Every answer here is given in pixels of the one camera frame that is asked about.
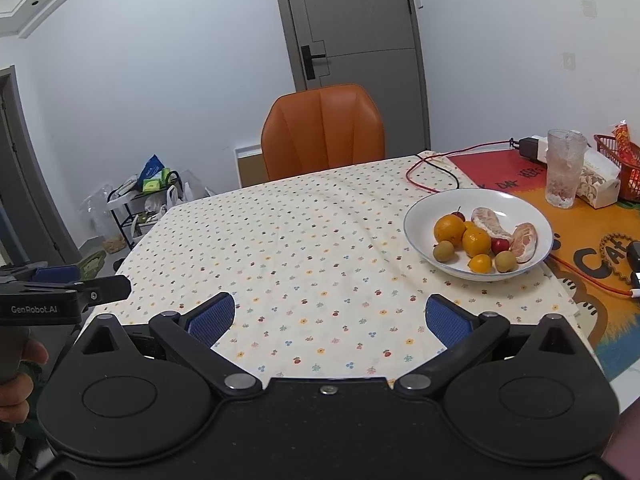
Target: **door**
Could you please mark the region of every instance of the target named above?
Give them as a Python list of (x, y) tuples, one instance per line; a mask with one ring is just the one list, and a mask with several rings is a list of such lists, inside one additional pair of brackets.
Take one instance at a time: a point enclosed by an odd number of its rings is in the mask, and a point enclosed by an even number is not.
[(15, 265), (80, 260), (37, 165), (12, 68), (0, 73), (0, 242)]
[[(386, 156), (412, 155), (426, 149), (426, 91), (412, 1), (288, 3), (295, 34), (294, 55), (299, 57), (292, 66), (302, 67), (305, 87), (341, 83), (363, 86), (382, 115)], [(287, 33), (284, 15), (283, 22)]]

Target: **cable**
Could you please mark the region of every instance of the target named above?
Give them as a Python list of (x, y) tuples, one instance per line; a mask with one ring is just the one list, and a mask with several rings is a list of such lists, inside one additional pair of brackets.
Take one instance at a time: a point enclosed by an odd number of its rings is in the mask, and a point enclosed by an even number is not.
[[(424, 190), (430, 191), (432, 193), (440, 193), (440, 190), (438, 190), (438, 189), (433, 189), (431, 187), (426, 187), (426, 186), (423, 186), (422, 184), (418, 184), (417, 182), (414, 182), (413, 180), (411, 180), (411, 176), (410, 175), (415, 170), (415, 168), (417, 168), (421, 164), (429, 164), (430, 166), (433, 166), (434, 168), (437, 168), (438, 170), (443, 171), (444, 173), (447, 173), (450, 176), (452, 176), (456, 180), (456, 185), (457, 185), (456, 189), (459, 189), (460, 188), (460, 181), (458, 180), (458, 178), (453, 173), (451, 173), (449, 170), (446, 170), (445, 168), (441, 168), (439, 166), (436, 166), (435, 164), (432, 164), (431, 162), (429, 162), (429, 160), (431, 160), (432, 158), (438, 158), (440, 156), (449, 156), (449, 155), (454, 155), (456, 153), (469, 152), (471, 150), (475, 150), (476, 148), (482, 148), (483, 146), (494, 146), (496, 144), (505, 144), (506, 142), (508, 142), (509, 145), (512, 148), (517, 147), (517, 145), (518, 145), (517, 141), (514, 140), (513, 137), (512, 137), (510, 140), (496, 140), (495, 142), (485, 142), (483, 144), (476, 144), (475, 146), (471, 146), (469, 148), (463, 148), (462, 150), (454, 150), (453, 152), (449, 152), (449, 153), (438, 153), (436, 155), (430, 155), (430, 156), (425, 156), (425, 157), (421, 157), (420, 155), (416, 155), (418, 158), (420, 158), (420, 160), (418, 162), (416, 162), (414, 165), (412, 165), (412, 167), (410, 167), (406, 171), (404, 176), (409, 181), (409, 183), (413, 184), (415, 187), (419, 187), (420, 189), (424, 189)], [(587, 273), (582, 272), (577, 267), (574, 267), (574, 266), (572, 266), (572, 264), (564, 261), (562, 258), (559, 258), (558, 256), (555, 256), (554, 254), (550, 254), (549, 256), (551, 256), (556, 262), (560, 263), (561, 265), (564, 265), (568, 269), (571, 269), (573, 272), (575, 272), (579, 276), (583, 277), (585, 280), (588, 280), (589, 282), (593, 283), (593, 285), (595, 285), (595, 286), (599, 286), (603, 290), (607, 290), (609, 292), (612, 292), (613, 294), (619, 294), (620, 296), (627, 296), (627, 297), (630, 297), (630, 298), (638, 298), (638, 297), (640, 297), (640, 289), (633, 288), (632, 290), (621, 290), (619, 288), (613, 288), (612, 286), (605, 285), (604, 283), (600, 283), (596, 279), (594, 279), (591, 276), (589, 276)]]
[(20, 455), (20, 456), (24, 459), (24, 461), (29, 465), (29, 467), (31, 467), (31, 469), (33, 469), (35, 472), (38, 472), (38, 471), (40, 470), (39, 468), (37, 468), (37, 467), (35, 466), (35, 464), (34, 464), (31, 460), (29, 460), (26, 456), (24, 456), (24, 455), (22, 454), (22, 452), (21, 452), (17, 447), (14, 447), (14, 451), (15, 451), (18, 455)]

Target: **finger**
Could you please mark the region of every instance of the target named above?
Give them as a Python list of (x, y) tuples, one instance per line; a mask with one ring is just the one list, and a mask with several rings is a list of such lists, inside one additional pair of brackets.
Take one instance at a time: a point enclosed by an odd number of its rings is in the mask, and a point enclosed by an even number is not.
[(18, 374), (8, 383), (0, 386), (0, 406), (20, 404), (31, 395), (33, 381), (27, 374)]
[(39, 365), (45, 364), (49, 360), (49, 352), (41, 342), (30, 338), (22, 352), (23, 361), (33, 361)]
[(4, 406), (0, 408), (0, 421), (10, 424), (20, 424), (29, 415), (29, 403), (24, 400), (15, 406)]

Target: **orange fruit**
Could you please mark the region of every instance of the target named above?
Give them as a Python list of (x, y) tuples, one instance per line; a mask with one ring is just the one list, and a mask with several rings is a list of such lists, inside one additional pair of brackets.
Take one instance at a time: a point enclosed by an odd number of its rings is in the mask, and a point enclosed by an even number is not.
[(460, 245), (464, 233), (464, 222), (456, 215), (444, 215), (433, 226), (434, 238), (438, 242), (451, 242), (454, 247)]
[(462, 237), (462, 248), (469, 258), (478, 256), (478, 254), (489, 254), (491, 237), (484, 229), (472, 227), (467, 229)]
[(469, 269), (477, 274), (487, 274), (491, 272), (491, 257), (487, 254), (478, 254), (469, 260)]

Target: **white wall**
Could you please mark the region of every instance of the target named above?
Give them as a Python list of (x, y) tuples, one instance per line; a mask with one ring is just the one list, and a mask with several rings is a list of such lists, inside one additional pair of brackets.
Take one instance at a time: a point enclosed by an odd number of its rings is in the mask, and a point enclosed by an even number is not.
[(294, 91), (276, 0), (69, 0), (18, 41), (74, 207), (154, 153), (236, 188), (234, 149)]
[(81, 245), (87, 239), (87, 230), (78, 218), (74, 203), (69, 197), (60, 171), (59, 160), (53, 150), (51, 138), (44, 128), (31, 65), (24, 49), (24, 40), (19, 40), (15, 36), (0, 38), (0, 69), (11, 65), (15, 66), (22, 111), (40, 170), (69, 233), (76, 244)]
[(551, 128), (606, 134), (622, 119), (640, 143), (640, 0), (595, 0), (595, 19), (582, 0), (422, 1), (435, 150)]

